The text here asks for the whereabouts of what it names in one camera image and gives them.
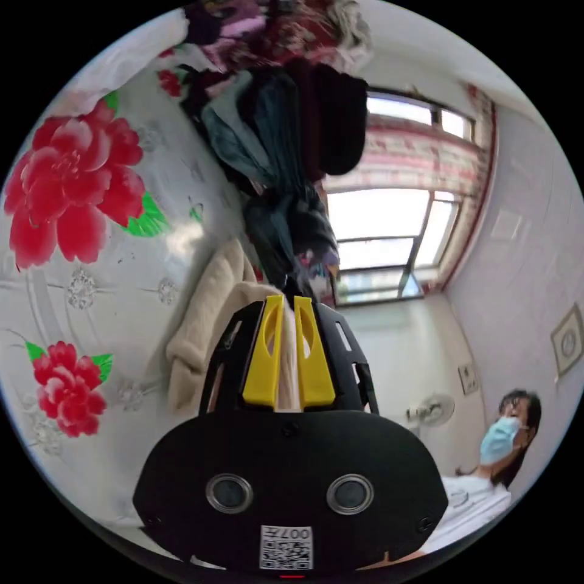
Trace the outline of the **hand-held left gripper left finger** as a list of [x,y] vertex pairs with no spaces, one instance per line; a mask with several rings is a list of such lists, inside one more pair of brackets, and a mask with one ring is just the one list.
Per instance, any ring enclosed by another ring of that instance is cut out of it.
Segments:
[[262,307],[243,387],[246,405],[274,408],[280,377],[284,297],[268,296]]

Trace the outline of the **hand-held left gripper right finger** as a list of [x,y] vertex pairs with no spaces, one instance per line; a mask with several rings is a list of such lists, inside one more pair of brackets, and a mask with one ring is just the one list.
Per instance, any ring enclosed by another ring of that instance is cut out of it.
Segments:
[[331,406],[335,401],[335,388],[310,298],[294,298],[294,319],[300,406],[302,409]]

